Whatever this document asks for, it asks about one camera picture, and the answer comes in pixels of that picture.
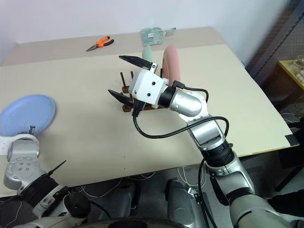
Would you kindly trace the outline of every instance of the beige tabletop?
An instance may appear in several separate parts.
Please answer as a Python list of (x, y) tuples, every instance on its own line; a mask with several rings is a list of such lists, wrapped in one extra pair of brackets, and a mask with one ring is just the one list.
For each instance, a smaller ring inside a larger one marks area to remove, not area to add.
[[(165, 47), (177, 44), (181, 81), (209, 91), (209, 113), (228, 118), (227, 140), (234, 144), (237, 155), (289, 147), (285, 137), (291, 134), (288, 126), (220, 35), (210, 28), (197, 29), (194, 44), (187, 42), (190, 47), (182, 46), (189, 33), (180, 31), (165, 44), (152, 47), (153, 58), (161, 65)], [(122, 47), (133, 45), (123, 35), (123, 45), (115, 42)], [(121, 90), (119, 72), (129, 75), (136, 69), (119, 59), (118, 54), (141, 56), (141, 44), (134, 44), (133, 52), (108, 46), (83, 53), (90, 45), (86, 43), (79, 49), (77, 57), (71, 56), (69, 49), (60, 50), (67, 52), (62, 58), (49, 49), (41, 49), (40, 52), (49, 53), (41, 54), (43, 61), (33, 56), (26, 59), (24, 51), (30, 48), (21, 45), (0, 69), (0, 110), (29, 94), (48, 95), (55, 101), (55, 119), (38, 136), (41, 166), (48, 171), (67, 160), (53, 177), (71, 187), (199, 163), (202, 156), (187, 132), (165, 139), (144, 138), (135, 130), (131, 114), (122, 112), (122, 104), (107, 91)], [(39, 54), (39, 48), (33, 50)], [(177, 113), (165, 109), (142, 112), (138, 123), (149, 134), (168, 133), (185, 126)], [(225, 126), (222, 122), (219, 125), (222, 129)], [(5, 156), (0, 156), (0, 196), (15, 194), (3, 185), (6, 164)]]

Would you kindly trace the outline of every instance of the black cable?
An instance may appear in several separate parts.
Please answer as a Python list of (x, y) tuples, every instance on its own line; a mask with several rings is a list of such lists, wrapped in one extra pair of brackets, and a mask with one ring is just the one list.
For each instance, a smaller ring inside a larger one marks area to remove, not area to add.
[(95, 203), (93, 201), (90, 201), (90, 203), (98, 207), (100, 210), (102, 210), (109, 217), (109, 219), (111, 218), (110, 213), (106, 209), (104, 209), (104, 207), (100, 206), (98, 203)]
[(19, 198), (19, 195), (15, 195), (15, 196), (10, 197), (9, 199), (7, 199), (6, 201), (4, 201), (3, 203), (0, 204), (0, 208), (2, 206), (4, 206), (5, 204), (7, 204), (7, 203), (9, 203), (9, 202), (11, 202), (11, 201), (13, 201), (13, 200), (15, 200), (17, 198)]
[(190, 88), (190, 87), (184, 87), (184, 89), (187, 89), (187, 90), (191, 90), (191, 91), (202, 91), (206, 94), (206, 103), (208, 102), (208, 99), (209, 99), (209, 93), (206, 89), (196, 89), (196, 88)]
[(199, 180), (198, 185), (199, 185), (199, 193), (200, 193), (199, 196), (200, 196), (200, 199), (201, 199), (201, 201), (202, 201), (202, 204), (200, 205), (200, 208), (201, 208), (203, 214), (204, 214), (204, 212), (206, 212), (206, 214), (208, 215), (209, 220), (211, 221), (213, 227), (214, 227), (214, 228), (218, 228), (217, 225), (215, 224), (214, 220), (213, 220), (213, 217), (211, 216), (211, 214), (210, 214), (210, 212), (209, 212), (209, 210), (208, 210), (208, 208), (207, 208), (206, 202), (205, 202), (205, 200), (204, 200), (204, 198), (203, 198), (203, 193), (202, 193), (202, 191), (201, 191), (200, 178), (201, 178), (201, 172), (202, 172), (201, 170), (202, 170), (202, 168), (203, 168), (204, 162), (205, 162), (205, 159), (203, 159), (203, 160), (201, 161), (201, 163), (200, 163), (200, 166), (199, 166), (199, 175), (198, 175), (198, 180)]
[(207, 215), (206, 215), (206, 212), (205, 212), (205, 210), (203, 208), (202, 203), (200, 203), (200, 208), (201, 208), (201, 212), (203, 214), (204, 220), (205, 220), (206, 228), (210, 228), (209, 221), (208, 221), (208, 218), (207, 218)]
[(134, 126), (135, 126), (136, 130), (141, 135), (143, 135), (144, 137), (149, 138), (149, 139), (163, 139), (163, 138), (167, 138), (167, 137), (179, 134), (179, 133), (184, 132), (184, 131), (192, 128), (192, 127), (195, 127), (197, 125), (200, 125), (202, 123), (205, 123), (205, 122), (208, 122), (208, 121), (211, 121), (211, 120), (223, 120), (223, 121), (225, 121), (225, 123), (226, 123), (226, 129), (225, 129), (224, 135), (227, 136), (227, 133), (228, 133), (228, 130), (229, 130), (229, 122), (228, 122), (228, 120), (225, 117), (222, 117), (222, 116), (208, 117), (206, 119), (197, 121), (196, 123), (190, 124), (190, 125), (188, 125), (186, 127), (180, 128), (180, 129), (178, 129), (178, 130), (176, 130), (174, 132), (171, 132), (171, 133), (168, 133), (168, 134), (161, 134), (161, 135), (149, 135), (149, 134), (146, 134), (145, 132), (143, 132), (140, 129), (140, 127), (138, 126), (136, 116), (133, 116), (133, 123), (134, 123)]

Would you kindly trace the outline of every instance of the pliers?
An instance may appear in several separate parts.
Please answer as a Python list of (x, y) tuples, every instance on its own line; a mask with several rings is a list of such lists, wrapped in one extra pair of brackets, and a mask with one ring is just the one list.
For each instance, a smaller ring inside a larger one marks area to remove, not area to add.
[(92, 51), (92, 50), (95, 50), (96, 48), (102, 48), (104, 46), (108, 46), (108, 45), (114, 43), (113, 39), (111, 39), (110, 41), (107, 41), (109, 39), (110, 39), (110, 37), (103, 37), (102, 39), (100, 39), (99, 41), (97, 41), (96, 44), (94, 44), (93, 46), (91, 46), (87, 51)]

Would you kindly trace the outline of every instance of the metal rod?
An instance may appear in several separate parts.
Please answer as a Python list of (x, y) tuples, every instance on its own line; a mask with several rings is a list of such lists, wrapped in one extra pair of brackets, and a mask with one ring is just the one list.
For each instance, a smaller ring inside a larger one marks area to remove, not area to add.
[(125, 81), (124, 81), (124, 75), (123, 75), (123, 73), (122, 73), (122, 72), (120, 72), (120, 76), (122, 77), (123, 86), (124, 86), (124, 87), (126, 87), (126, 85), (125, 85)]
[(60, 168), (60, 166), (62, 166), (64, 163), (66, 162), (66, 160), (64, 160), (62, 163), (60, 163), (58, 166), (56, 166), (53, 170), (48, 172), (48, 175), (52, 175), (57, 169)]
[(29, 127), (28, 133), (31, 134), (31, 135), (34, 135), (35, 128), (36, 128), (36, 126), (31, 125), (31, 126)]

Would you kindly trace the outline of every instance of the wires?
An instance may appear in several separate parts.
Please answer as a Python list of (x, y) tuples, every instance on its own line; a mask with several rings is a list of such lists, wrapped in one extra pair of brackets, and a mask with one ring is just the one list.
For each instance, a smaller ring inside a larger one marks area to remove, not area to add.
[(9, 203), (9, 202), (11, 202), (11, 201), (13, 201), (13, 200), (15, 200), (15, 199), (17, 199), (17, 198), (19, 198), (19, 195), (15, 195), (15, 196), (10, 197), (9, 199), (7, 199), (7, 200), (4, 201), (3, 203), (1, 203), (1, 204), (0, 204), (0, 207), (4, 206), (5, 204), (7, 204), (7, 203)]
[(290, 111), (290, 110), (288, 110), (288, 109), (282, 109), (282, 111), (286, 111), (286, 112), (288, 112), (288, 113), (291, 113), (291, 114), (294, 114), (292, 111)]
[(106, 209), (104, 209), (104, 207), (100, 206), (98, 203), (95, 203), (93, 201), (90, 201), (90, 203), (98, 207), (100, 210), (102, 210), (108, 216), (109, 219), (111, 218), (110, 213)]
[(93, 195), (90, 195), (90, 194), (87, 193), (86, 190), (85, 190), (86, 186), (84, 186), (83, 191), (84, 191), (84, 193), (85, 193), (86, 195), (88, 195), (88, 196), (90, 196), (90, 197), (93, 197), (93, 198), (101, 198), (101, 197), (104, 197), (104, 196), (105, 196), (106, 194), (108, 194), (109, 192), (111, 192), (112, 190), (114, 190), (114, 189), (120, 184), (120, 182), (122, 182), (122, 178), (119, 180), (119, 182), (118, 182), (114, 187), (112, 187), (109, 191), (107, 191), (106, 193), (102, 194), (101, 196), (93, 196)]
[(82, 191), (84, 191), (84, 190), (85, 190), (85, 187), (86, 187), (86, 185), (85, 185), (85, 186), (81, 186), (81, 190), (80, 190), (80, 191), (77, 191), (77, 192), (82, 192)]
[(151, 174), (150, 176), (148, 176), (148, 177), (146, 177), (146, 176), (144, 176), (144, 175), (141, 174), (141, 176), (144, 177), (144, 179), (137, 179), (137, 178), (133, 178), (133, 177), (127, 177), (127, 178), (128, 178), (128, 179), (131, 179), (131, 180), (134, 180), (134, 181), (136, 181), (136, 180), (137, 180), (137, 181), (143, 181), (143, 180), (145, 181), (145, 180), (151, 178), (154, 174), (155, 174), (155, 172), (152, 173), (152, 174)]
[(19, 206), (19, 208), (18, 208), (18, 210), (17, 210), (17, 214), (16, 214), (16, 217), (15, 217), (15, 219), (14, 220), (12, 220), (11, 222), (9, 222), (4, 228), (6, 228), (6, 227), (8, 227), (10, 224), (12, 224), (14, 221), (16, 221), (17, 220), (17, 218), (18, 218), (18, 214), (19, 214), (19, 211), (20, 211), (20, 209), (21, 209), (21, 207), (22, 207), (22, 202), (20, 201), (20, 206)]
[[(207, 171), (206, 171), (206, 166), (204, 166), (203, 169), (204, 169), (205, 180), (204, 180), (204, 183), (202, 184), (201, 187), (204, 187), (204, 185), (205, 185), (205, 183), (206, 183), (206, 180), (207, 180), (207, 176), (206, 176), (206, 172), (207, 172)], [(184, 183), (186, 183), (186, 184), (189, 186), (189, 188), (197, 187), (197, 186), (199, 185), (198, 183), (197, 183), (197, 184), (189, 184), (189, 182), (188, 182), (188, 180), (187, 180), (187, 177), (186, 177), (186, 174), (185, 174), (185, 169), (184, 169), (184, 167), (182, 168), (182, 171), (183, 171), (184, 178), (182, 177), (179, 168), (177, 168), (177, 172), (178, 172), (178, 174), (179, 174), (181, 180), (182, 180)]]
[(190, 88), (190, 87), (184, 87), (184, 89), (187, 89), (187, 90), (191, 90), (191, 91), (202, 91), (206, 94), (206, 103), (208, 102), (208, 99), (209, 99), (209, 93), (206, 89), (196, 89), (196, 88)]
[(295, 114), (293, 113), (280, 113), (281, 115), (293, 115), (295, 118), (298, 118), (300, 119), (300, 117), (296, 116)]
[(198, 174), (198, 184), (199, 184), (199, 195), (200, 195), (200, 199), (201, 199), (201, 204), (200, 204), (200, 208), (202, 210), (202, 213), (204, 215), (204, 218), (205, 218), (205, 221), (206, 221), (206, 225), (207, 227), (210, 227), (209, 226), (209, 222), (208, 222), (208, 219), (206, 219), (206, 215), (209, 217), (209, 220), (211, 221), (212, 225), (214, 228), (217, 228), (217, 225), (215, 224), (214, 220), (213, 220), (213, 217), (211, 216), (208, 208), (207, 208), (207, 205), (206, 205), (206, 202), (203, 198), (203, 193), (201, 191), (201, 185), (200, 185), (200, 178), (201, 178), (201, 170), (202, 170), (202, 167), (204, 165), (204, 162), (205, 162), (205, 159), (203, 159), (200, 163), (200, 166), (199, 166), (199, 174)]
[(288, 123), (297, 123), (298, 121), (291, 121), (291, 120), (288, 120), (288, 119), (284, 119), (285, 120), (285, 122), (288, 122)]
[(168, 133), (168, 134), (161, 134), (161, 135), (149, 135), (149, 134), (146, 134), (145, 132), (143, 132), (140, 129), (140, 127), (138, 126), (136, 116), (133, 116), (133, 123), (134, 123), (134, 126), (135, 126), (136, 130), (141, 135), (143, 135), (144, 137), (149, 138), (149, 139), (163, 139), (163, 138), (167, 138), (167, 137), (179, 134), (179, 133), (184, 132), (184, 131), (192, 128), (192, 127), (195, 127), (197, 125), (203, 124), (203, 123), (211, 121), (211, 120), (223, 120), (223, 121), (225, 121), (225, 123), (226, 123), (226, 129), (225, 129), (224, 135), (227, 136), (227, 133), (228, 133), (228, 130), (229, 130), (229, 121), (225, 117), (222, 117), (222, 116), (208, 117), (206, 119), (197, 121), (196, 123), (190, 124), (190, 125), (188, 125), (186, 127), (180, 128), (180, 129), (178, 129), (178, 130), (176, 130), (174, 132), (171, 132), (171, 133)]

